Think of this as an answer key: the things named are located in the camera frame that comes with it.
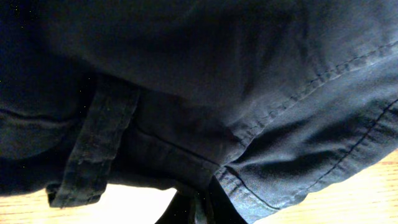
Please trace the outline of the navy blue shorts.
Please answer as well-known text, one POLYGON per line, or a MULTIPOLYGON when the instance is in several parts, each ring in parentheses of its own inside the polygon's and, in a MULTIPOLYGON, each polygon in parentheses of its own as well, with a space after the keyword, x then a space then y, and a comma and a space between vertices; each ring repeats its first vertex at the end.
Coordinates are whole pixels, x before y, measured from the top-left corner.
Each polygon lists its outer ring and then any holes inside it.
POLYGON ((396 0, 1 2, 3 196, 254 223, 396 148, 396 0))

